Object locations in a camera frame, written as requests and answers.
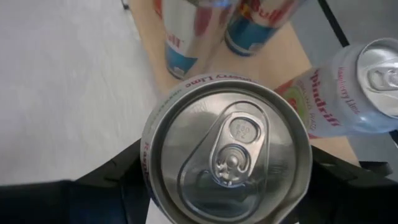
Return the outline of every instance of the can lid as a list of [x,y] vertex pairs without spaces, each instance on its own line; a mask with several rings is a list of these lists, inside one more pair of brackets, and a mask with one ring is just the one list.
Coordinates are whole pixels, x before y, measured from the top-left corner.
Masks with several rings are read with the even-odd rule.
[[357,76],[364,94],[382,113],[398,118],[398,40],[378,39],[362,50]]
[[304,128],[297,140],[289,118],[243,90],[192,95],[162,144],[160,171],[170,201],[197,223],[264,219],[294,185],[297,141],[309,148]]

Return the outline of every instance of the wooden table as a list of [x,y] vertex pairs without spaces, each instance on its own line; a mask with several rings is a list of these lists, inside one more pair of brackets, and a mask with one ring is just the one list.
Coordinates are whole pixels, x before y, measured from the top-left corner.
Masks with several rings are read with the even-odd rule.
[[[152,7],[152,0],[129,0],[132,16],[149,60],[159,90],[165,95],[179,80],[169,74],[164,59],[165,31],[163,22]],[[275,89],[311,68],[295,32],[286,23],[266,46],[254,57],[240,57],[222,43],[214,57],[209,72],[227,71],[259,80],[264,86]],[[358,159],[346,137],[315,139],[311,143],[324,151],[352,164]]]

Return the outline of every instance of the red bull can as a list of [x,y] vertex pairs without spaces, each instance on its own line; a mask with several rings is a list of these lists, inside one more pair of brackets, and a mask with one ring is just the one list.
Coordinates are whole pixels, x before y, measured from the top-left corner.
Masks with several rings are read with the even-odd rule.
[[393,131],[398,128],[398,40],[347,46],[276,92],[295,108],[311,138]]
[[312,152],[282,97],[213,73],[159,101],[142,133],[141,164],[172,223],[280,223],[307,191]]
[[178,79],[203,73],[239,0],[163,0],[167,70]]
[[225,34],[226,45],[251,56],[282,27],[304,0],[243,0]]

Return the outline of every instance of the white can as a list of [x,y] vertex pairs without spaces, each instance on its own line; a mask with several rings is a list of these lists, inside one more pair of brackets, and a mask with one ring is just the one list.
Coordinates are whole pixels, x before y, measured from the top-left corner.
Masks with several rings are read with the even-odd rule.
[[295,108],[310,138],[392,131],[398,127],[398,41],[345,47],[275,91]]

